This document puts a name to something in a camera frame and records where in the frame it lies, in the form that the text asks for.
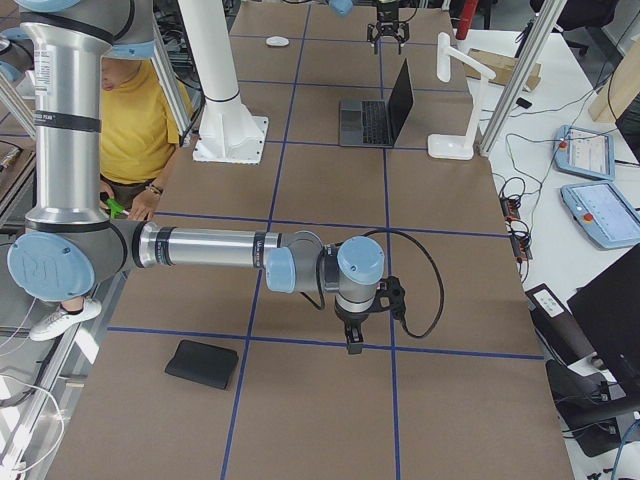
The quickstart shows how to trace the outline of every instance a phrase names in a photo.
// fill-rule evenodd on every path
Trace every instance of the shoe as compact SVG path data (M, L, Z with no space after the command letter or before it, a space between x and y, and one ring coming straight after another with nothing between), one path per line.
M76 323L96 318L100 315L101 310L100 302L90 298L84 299L84 308L77 315L69 315L64 308L59 306L55 312L31 327L29 338L36 342L51 340L58 335L62 335L67 328Z

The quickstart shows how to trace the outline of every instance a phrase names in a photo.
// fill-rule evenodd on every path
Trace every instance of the laptop screen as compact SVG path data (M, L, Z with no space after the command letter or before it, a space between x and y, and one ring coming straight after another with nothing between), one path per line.
M389 97L389 119L393 138L398 138L404 122L409 116L413 106L413 91L411 88L411 78L409 75L409 65L405 59L400 74L393 86L391 97Z

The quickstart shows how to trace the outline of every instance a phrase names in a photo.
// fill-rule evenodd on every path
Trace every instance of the brown tabletop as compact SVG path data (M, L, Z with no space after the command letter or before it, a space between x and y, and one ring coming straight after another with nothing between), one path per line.
M331 305L270 292L258 271L134 271L47 478L572 478L489 163L426 151L430 133L463 133L472 105L460 65L435 78L448 16L420 10L403 55L389 42L373 54L374 19L244 2L231 42L243 103L270 120L263 159L184 151L155 221L325 243L400 229L442 274L436 329L417 340L374 314L349 356ZM269 48L272 35L291 43ZM405 56L416 104L396 148L339 147L339 100L387 98ZM405 239L374 238L407 290L409 328L424 331L439 301L430 264ZM227 390L163 373L184 338L239 353Z

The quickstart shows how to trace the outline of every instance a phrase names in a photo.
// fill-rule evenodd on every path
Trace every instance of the yellow shirt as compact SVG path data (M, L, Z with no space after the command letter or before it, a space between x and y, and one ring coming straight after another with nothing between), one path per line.
M179 141L151 61L143 61L138 74L119 88L102 91L100 173L109 180L129 184L156 178Z

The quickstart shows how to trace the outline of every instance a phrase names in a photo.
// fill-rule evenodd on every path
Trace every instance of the red object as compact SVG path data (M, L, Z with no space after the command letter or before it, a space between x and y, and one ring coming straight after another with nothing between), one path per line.
M471 21L476 14L479 1L480 0L467 0L467 3L464 4L460 21L458 22L458 30L456 31L456 38L458 40L467 38L467 32L469 31L469 27L471 27Z

